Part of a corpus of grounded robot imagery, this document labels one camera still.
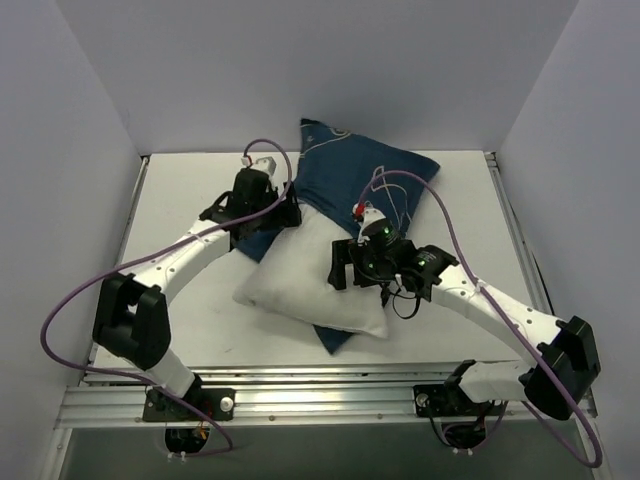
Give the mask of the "white pillow insert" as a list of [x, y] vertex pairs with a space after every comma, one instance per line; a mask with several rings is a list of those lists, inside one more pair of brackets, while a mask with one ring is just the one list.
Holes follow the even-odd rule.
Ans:
[[350, 285], [338, 291], [327, 281], [332, 242], [348, 239], [349, 233], [310, 205], [300, 210], [301, 225], [275, 237], [236, 288], [234, 301], [319, 327], [387, 338], [379, 288]]

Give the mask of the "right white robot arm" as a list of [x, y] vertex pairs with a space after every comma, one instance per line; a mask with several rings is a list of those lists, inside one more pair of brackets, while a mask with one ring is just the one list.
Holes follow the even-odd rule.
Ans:
[[430, 302], [471, 321], [518, 354], [515, 361], [460, 364], [444, 388], [455, 412], [476, 404], [521, 401], [543, 414], [567, 420], [601, 371], [591, 325], [578, 316], [562, 320], [515, 300], [481, 280], [472, 280], [460, 261], [435, 245], [416, 247], [389, 221], [365, 229], [362, 241], [335, 240], [328, 282], [347, 287], [377, 285], [387, 292], [396, 284], [417, 302]]

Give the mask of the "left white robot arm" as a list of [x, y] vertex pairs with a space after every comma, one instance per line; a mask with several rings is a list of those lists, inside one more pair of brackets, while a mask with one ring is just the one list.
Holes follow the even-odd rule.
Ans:
[[202, 270], [260, 232], [301, 223], [292, 186], [283, 201], [273, 181], [275, 160], [263, 157], [236, 174], [233, 188], [221, 194], [181, 238], [186, 244], [128, 274], [114, 273], [101, 284], [92, 337], [168, 391], [166, 408], [179, 419], [194, 417], [202, 405], [201, 381], [171, 350], [169, 305]]

